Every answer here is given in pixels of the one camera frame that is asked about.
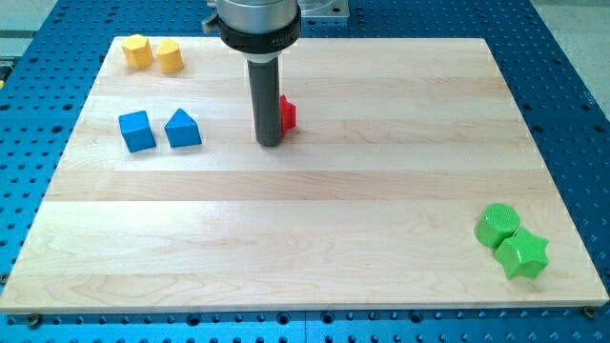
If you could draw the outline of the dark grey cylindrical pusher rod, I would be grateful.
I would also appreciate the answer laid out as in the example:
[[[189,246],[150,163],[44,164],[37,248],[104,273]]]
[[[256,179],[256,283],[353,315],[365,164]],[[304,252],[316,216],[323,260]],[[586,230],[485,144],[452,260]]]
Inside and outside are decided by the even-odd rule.
[[[275,147],[282,139],[278,58],[266,63],[249,61],[248,72],[256,141]]]

